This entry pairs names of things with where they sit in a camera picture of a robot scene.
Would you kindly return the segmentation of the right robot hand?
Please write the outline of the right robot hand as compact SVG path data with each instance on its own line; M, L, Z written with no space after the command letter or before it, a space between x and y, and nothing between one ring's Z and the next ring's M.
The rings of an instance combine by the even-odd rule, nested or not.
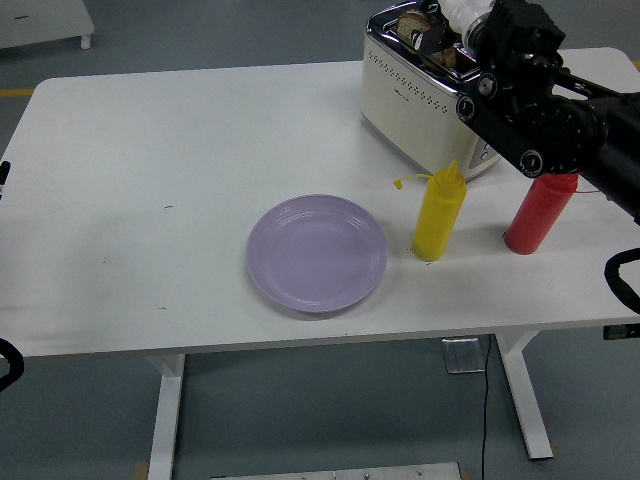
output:
M421 1L420 10L430 15L435 24L425 32L411 34L415 51L428 55L459 42L468 54L477 55L492 10L490 1Z

